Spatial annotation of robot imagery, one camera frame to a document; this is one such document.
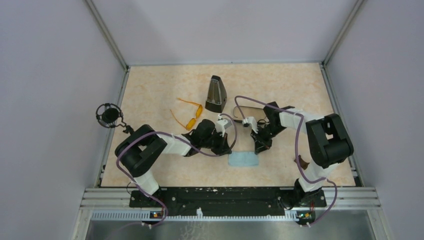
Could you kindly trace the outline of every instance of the orange safety glasses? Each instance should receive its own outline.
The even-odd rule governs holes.
[[[174,113],[172,112],[172,110],[170,109],[170,111],[171,111],[171,114],[172,114],[172,116],[173,116],[173,118],[183,127],[183,128],[185,128],[187,131],[190,131],[192,128],[193,128],[193,126],[196,124],[196,121],[197,121],[197,119],[200,117],[200,114],[202,114],[202,112],[203,112],[203,107],[202,107],[202,105],[201,104],[198,104],[198,103],[195,103],[195,102],[192,102],[192,101],[186,101],[186,100],[183,100],[183,99],[181,99],[181,98],[179,98],[179,97],[177,97],[176,99],[178,99],[178,100],[180,100],[180,101],[183,101],[183,102],[186,102],[186,103],[189,103],[189,104],[193,104],[193,105],[196,105],[196,106],[198,106],[198,109],[197,109],[197,111],[196,111],[196,118],[192,118],[188,123],[187,123],[187,125],[183,125],[180,121],[178,121],[178,119],[175,117],[175,115],[174,115]]]

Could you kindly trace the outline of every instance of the microphone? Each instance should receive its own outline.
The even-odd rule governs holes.
[[[133,128],[124,122],[124,114],[122,113],[122,110],[113,103],[104,103],[98,106],[97,110],[95,111],[95,118],[97,119],[98,124],[100,124],[104,128],[113,129],[118,126],[121,126],[125,128],[125,130],[123,131],[124,133],[134,133]]]

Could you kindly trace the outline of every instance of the beige marble tabletop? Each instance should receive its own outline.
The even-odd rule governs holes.
[[[224,113],[232,115],[234,97],[244,95],[262,102],[276,101],[280,107],[288,105],[310,113],[327,115],[333,112],[318,63],[296,64],[222,64],[222,65],[170,65],[131,67],[121,109],[125,122],[134,129],[149,124],[154,130],[185,134],[171,115],[170,109],[184,124],[194,117],[197,107],[177,100],[182,98],[205,106],[212,75],[220,76],[228,95]],[[261,107],[240,99],[243,106]],[[217,113],[206,109],[197,120],[217,119]],[[250,128],[237,124],[238,139],[233,151],[253,151]],[[103,187],[125,187],[129,179],[116,165],[115,148],[127,137],[122,129],[114,131]],[[229,144],[234,129],[228,129]],[[229,166],[228,156],[207,157],[197,154],[183,157],[162,154],[152,166],[152,172],[162,187],[257,187],[293,186],[300,177],[294,150],[295,130],[285,129],[273,138],[270,150],[261,152],[259,165],[252,167]],[[299,154],[309,162],[308,138],[299,139]],[[339,186],[354,186],[349,162],[341,164],[329,179]]]

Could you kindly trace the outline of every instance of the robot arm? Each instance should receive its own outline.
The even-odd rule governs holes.
[[[225,130],[231,126],[228,119],[218,117],[218,121],[213,123],[208,119],[200,122],[196,129],[181,135],[160,135],[153,134],[139,141],[128,149],[121,157],[121,163],[126,167],[136,184],[152,195],[159,189],[150,168],[161,154],[176,154],[191,157],[198,152],[186,143],[176,139],[179,137],[186,140],[197,149],[208,148],[216,155],[230,154],[231,149],[227,142],[228,134]],[[153,128],[147,124],[142,125],[136,131],[130,132],[127,137],[115,150],[115,155],[119,156],[122,151],[139,137],[154,132]]]
[[[276,102],[268,104],[278,108]],[[312,156],[311,163],[304,171],[307,179],[315,181],[327,178],[340,163],[353,154],[352,142],[339,115],[315,115],[292,106],[282,109],[294,114],[265,106],[263,110],[269,121],[265,126],[259,126],[254,117],[246,117],[243,120],[245,127],[252,127],[250,135],[254,140],[256,154],[270,149],[273,143],[272,138],[284,129],[297,130],[301,121],[300,115],[304,116],[300,132],[307,134]],[[294,184],[294,202],[305,202],[308,196],[320,191],[322,185],[323,181],[309,183],[303,177],[297,179]]]

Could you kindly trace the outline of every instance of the glasses lens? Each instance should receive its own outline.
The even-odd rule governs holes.
[[[196,118],[198,119],[200,117],[200,114],[202,114],[203,112],[203,107],[202,105],[199,105],[199,108],[196,111]]]
[[[196,119],[192,118],[188,123],[187,126],[185,128],[187,128],[187,130],[191,130],[193,128],[193,126],[196,124]]]

